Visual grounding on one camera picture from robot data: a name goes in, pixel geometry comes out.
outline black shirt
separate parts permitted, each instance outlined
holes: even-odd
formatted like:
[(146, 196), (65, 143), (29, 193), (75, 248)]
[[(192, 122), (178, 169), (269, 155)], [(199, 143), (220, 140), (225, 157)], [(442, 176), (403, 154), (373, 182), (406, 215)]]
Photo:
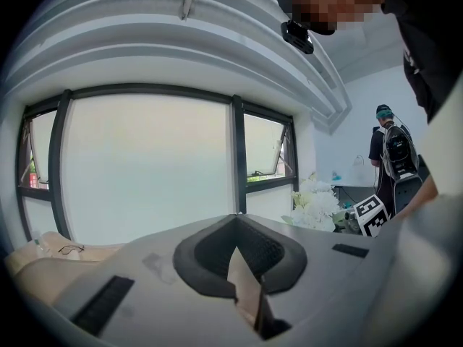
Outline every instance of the black shirt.
[(405, 43), (404, 66), (417, 102), (430, 121), (463, 70), (459, 34), (461, 0), (385, 0), (385, 14), (399, 23)]

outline black cap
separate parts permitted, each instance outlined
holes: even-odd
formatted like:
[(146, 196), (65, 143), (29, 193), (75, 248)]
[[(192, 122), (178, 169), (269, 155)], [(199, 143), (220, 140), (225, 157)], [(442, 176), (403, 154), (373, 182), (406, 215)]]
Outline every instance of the black cap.
[(278, 0), (278, 4), (286, 14), (292, 15), (292, 20), (301, 24), (305, 29), (320, 35), (333, 35), (334, 30), (328, 26), (327, 22), (311, 22), (310, 15), (301, 13), (301, 7), (293, 5), (292, 0)]
[(381, 104), (380, 106), (377, 107), (376, 113), (379, 113), (381, 111), (392, 111), (392, 110), (386, 104)]

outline frosted glass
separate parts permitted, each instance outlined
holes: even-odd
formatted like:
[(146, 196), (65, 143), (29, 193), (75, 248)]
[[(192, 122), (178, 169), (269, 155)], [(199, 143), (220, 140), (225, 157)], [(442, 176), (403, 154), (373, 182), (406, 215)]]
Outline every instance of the frosted glass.
[(38, 181), (48, 183), (48, 149), (56, 111), (35, 117), (30, 122), (30, 140)]
[(23, 197), (23, 202), (31, 232), (39, 231), (40, 234), (44, 234), (47, 231), (58, 232), (50, 202), (30, 197)]
[(292, 211), (292, 185), (246, 194), (246, 211), (249, 214), (284, 222), (281, 217)]
[(124, 243), (233, 213), (229, 112), (167, 95), (72, 101), (61, 186), (76, 241)]
[(283, 142), (282, 124), (245, 114), (246, 170), (274, 174)]

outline window frame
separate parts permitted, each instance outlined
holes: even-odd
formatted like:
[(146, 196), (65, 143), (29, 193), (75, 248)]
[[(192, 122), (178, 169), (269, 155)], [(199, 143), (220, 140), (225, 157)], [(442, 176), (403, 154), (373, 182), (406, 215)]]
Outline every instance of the window frame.
[[(248, 116), (253, 116), (253, 117), (256, 117), (256, 118), (264, 119), (263, 117), (259, 117), (259, 116), (255, 115), (255, 113), (252, 113), (252, 114), (251, 114), (251, 113), (248, 113), (248, 112), (245, 111), (244, 114), (245, 114), (245, 116), (248, 115)], [(284, 138), (285, 138), (285, 136), (286, 136), (286, 133), (287, 133), (287, 131), (288, 131), (289, 125), (288, 125), (288, 124), (283, 124), (283, 123), (281, 123), (281, 122), (276, 122), (276, 123), (283, 126), (283, 130), (281, 131), (281, 135), (280, 135), (279, 140), (284, 140)], [(280, 155), (281, 155), (281, 153), (279, 153), (279, 154), (276, 156), (275, 160), (273, 161), (273, 172), (269, 172), (269, 173), (267, 173), (267, 174), (266, 174), (266, 173), (261, 173), (261, 174), (258, 175), (258, 176), (271, 176), (271, 175), (274, 175), (274, 174), (276, 173), (276, 169), (278, 168), (278, 161), (280, 160)], [(254, 177), (254, 176), (249, 176), (249, 175), (247, 174), (247, 168), (246, 168), (246, 175), (247, 175), (248, 178), (249, 178), (249, 177)]]
[[(28, 241), (32, 240), (32, 236), (30, 227), (27, 223), (23, 197), (32, 197), (37, 200), (51, 202), (51, 207), (58, 232), (65, 238), (72, 240), (62, 202), (60, 176), (61, 144), (69, 104), (71, 100), (116, 94), (184, 96), (188, 98), (213, 101), (228, 105), (231, 109), (231, 135), (233, 138), (232, 153), (234, 159), (233, 169), (236, 213), (246, 213), (247, 193), (259, 192), (287, 184), (293, 184), (294, 191), (299, 190), (296, 138), (294, 132), (294, 122), (291, 116), (287, 116), (264, 106), (242, 100), (237, 95), (233, 95), (231, 97), (228, 95), (222, 95), (205, 90), (176, 85), (127, 83), (86, 87), (74, 91), (65, 90), (62, 94), (39, 101), (31, 106), (26, 106), (20, 124), (20, 130), (17, 139), (15, 184), (17, 204), (20, 211), (22, 227), (24, 229), (25, 237)], [(48, 190), (21, 187), (20, 174), (23, 174), (27, 168), (27, 156), (30, 155), (30, 143), (28, 146), (27, 140), (26, 142), (23, 140), (25, 125), (36, 116), (40, 116), (41, 114), (45, 114), (51, 111), (56, 111), (56, 117), (51, 131), (50, 148), (48, 153)], [(285, 160), (286, 157), (288, 158), (287, 163), (290, 165), (294, 172), (293, 176), (254, 181), (250, 183), (247, 182), (244, 114), (275, 121), (285, 126), (284, 131), (290, 135), (290, 140), (292, 143), (290, 148), (284, 148), (284, 157)]]
[[(283, 124), (284, 132), (287, 133), (286, 143), (284, 148), (285, 161), (293, 170), (290, 172), (289, 168), (285, 165), (285, 176), (275, 179), (251, 181), (247, 182), (247, 169), (246, 169), (246, 142), (245, 142), (245, 114), (260, 117), (269, 121), (278, 122)], [(235, 195), (237, 197), (237, 212), (246, 213), (246, 194), (253, 192), (260, 192), (267, 189), (282, 187), (283, 185), (292, 184), (295, 192), (299, 191), (299, 169), (297, 165), (297, 147), (296, 147), (296, 133), (294, 130), (294, 120), (292, 116), (279, 113), (258, 104), (242, 100), (239, 96), (233, 97), (233, 135), (234, 135), (234, 155), (235, 155)]]

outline white flowers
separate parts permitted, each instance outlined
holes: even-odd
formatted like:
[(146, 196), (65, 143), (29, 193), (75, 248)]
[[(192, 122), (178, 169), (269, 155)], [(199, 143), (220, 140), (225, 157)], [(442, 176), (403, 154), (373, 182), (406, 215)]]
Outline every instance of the white flowers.
[(340, 211), (332, 186), (322, 181), (304, 180), (300, 191), (293, 192), (296, 208), (291, 212), (293, 225), (316, 230), (333, 231), (332, 215)]

